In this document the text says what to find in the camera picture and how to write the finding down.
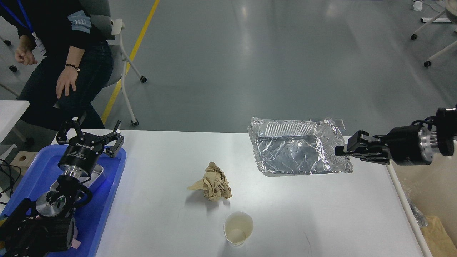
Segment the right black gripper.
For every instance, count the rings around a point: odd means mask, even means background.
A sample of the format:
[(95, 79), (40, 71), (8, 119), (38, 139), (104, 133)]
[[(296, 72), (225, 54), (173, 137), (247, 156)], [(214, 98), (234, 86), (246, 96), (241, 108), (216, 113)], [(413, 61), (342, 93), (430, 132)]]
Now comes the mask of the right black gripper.
[(389, 165), (391, 159), (400, 166), (429, 165), (440, 153), (436, 132), (423, 125), (395, 127), (386, 135), (370, 136), (363, 130), (349, 138), (346, 145), (336, 146), (336, 156), (359, 157), (361, 161)]

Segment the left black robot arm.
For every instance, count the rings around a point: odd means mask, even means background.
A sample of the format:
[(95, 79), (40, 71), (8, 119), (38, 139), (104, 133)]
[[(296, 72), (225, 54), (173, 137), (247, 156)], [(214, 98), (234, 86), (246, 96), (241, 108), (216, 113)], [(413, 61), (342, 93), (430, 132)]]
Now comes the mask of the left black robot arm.
[(71, 248), (77, 231), (75, 213), (93, 199), (88, 182), (101, 179), (92, 174), (99, 158), (116, 157), (124, 143), (120, 121), (101, 136), (82, 132), (81, 122), (77, 117), (64, 122), (56, 135), (58, 144), (67, 148), (57, 163), (62, 174), (55, 187), (36, 200), (21, 200), (1, 225), (3, 257), (45, 257)]

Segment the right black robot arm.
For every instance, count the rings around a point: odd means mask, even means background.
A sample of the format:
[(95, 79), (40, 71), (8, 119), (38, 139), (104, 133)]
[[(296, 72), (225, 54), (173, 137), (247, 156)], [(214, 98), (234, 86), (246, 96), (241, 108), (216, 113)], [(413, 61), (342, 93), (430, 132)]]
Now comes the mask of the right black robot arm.
[(434, 116), (394, 127), (386, 135), (370, 135), (359, 130), (344, 146), (337, 146), (337, 156), (351, 156), (361, 161), (400, 166), (430, 165), (435, 154), (452, 156), (457, 135), (456, 108), (439, 108)]

